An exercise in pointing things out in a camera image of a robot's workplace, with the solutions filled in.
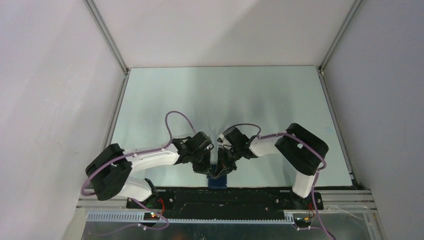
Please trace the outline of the clear plastic tray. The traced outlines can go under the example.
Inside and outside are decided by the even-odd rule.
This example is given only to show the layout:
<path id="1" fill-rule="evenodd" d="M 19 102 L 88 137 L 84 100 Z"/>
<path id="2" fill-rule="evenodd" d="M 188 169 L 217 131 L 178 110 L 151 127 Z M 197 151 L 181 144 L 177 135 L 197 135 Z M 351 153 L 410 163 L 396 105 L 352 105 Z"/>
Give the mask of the clear plastic tray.
<path id="1" fill-rule="evenodd" d="M 195 135 L 195 133 L 189 133 L 189 134 L 183 134 L 183 135 L 177 135 L 177 136 L 173 136 L 173 139 L 187 139 L 187 138 L 192 138 Z"/>

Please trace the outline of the blue leather card holder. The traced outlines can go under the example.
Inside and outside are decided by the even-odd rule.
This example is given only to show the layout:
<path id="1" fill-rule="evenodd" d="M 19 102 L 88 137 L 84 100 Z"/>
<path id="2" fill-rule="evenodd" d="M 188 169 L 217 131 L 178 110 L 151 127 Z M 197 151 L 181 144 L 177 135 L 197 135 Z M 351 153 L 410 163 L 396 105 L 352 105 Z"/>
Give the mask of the blue leather card holder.
<path id="1" fill-rule="evenodd" d="M 215 179 L 215 169 L 216 169 L 216 165 L 217 164 L 212 164 L 212 171 L 213 171 L 213 178 L 208 178 L 207 179 L 207 187 L 211 190 L 224 190 L 227 189 L 227 184 L 228 184 L 228 180 L 227 180 L 227 175 L 220 177 L 218 179 Z"/>

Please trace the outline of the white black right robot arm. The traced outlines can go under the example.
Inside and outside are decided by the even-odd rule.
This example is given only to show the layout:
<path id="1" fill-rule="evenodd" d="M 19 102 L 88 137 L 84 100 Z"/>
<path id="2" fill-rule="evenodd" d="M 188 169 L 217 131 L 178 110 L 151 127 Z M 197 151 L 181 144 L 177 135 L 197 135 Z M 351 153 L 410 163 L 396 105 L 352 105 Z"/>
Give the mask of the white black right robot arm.
<path id="1" fill-rule="evenodd" d="M 220 178 L 237 169 L 242 158 L 256 159 L 265 155 L 281 154 L 296 170 L 292 186 L 291 204 L 304 209 L 311 202 L 319 173 L 327 167 L 325 157 L 329 146 L 319 137 L 298 123 L 291 123 L 284 132 L 262 136 L 258 132 L 247 137 L 239 130 L 239 124 L 227 128 L 217 139 L 217 164 L 214 177 Z"/>

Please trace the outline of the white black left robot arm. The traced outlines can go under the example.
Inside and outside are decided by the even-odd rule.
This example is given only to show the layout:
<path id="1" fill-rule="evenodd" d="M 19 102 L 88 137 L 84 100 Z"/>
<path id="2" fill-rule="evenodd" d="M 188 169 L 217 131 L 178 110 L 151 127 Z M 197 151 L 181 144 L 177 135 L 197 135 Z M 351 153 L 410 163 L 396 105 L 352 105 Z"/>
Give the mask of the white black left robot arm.
<path id="1" fill-rule="evenodd" d="M 153 208 L 158 202 L 156 187 L 148 178 L 135 178 L 135 173 L 190 163 L 195 173 L 212 176 L 210 156 L 214 147 L 210 137 L 202 131 L 171 138 L 164 146 L 141 151 L 124 150 L 113 143 L 85 168 L 85 184 L 91 185 L 99 201 L 119 196 Z"/>

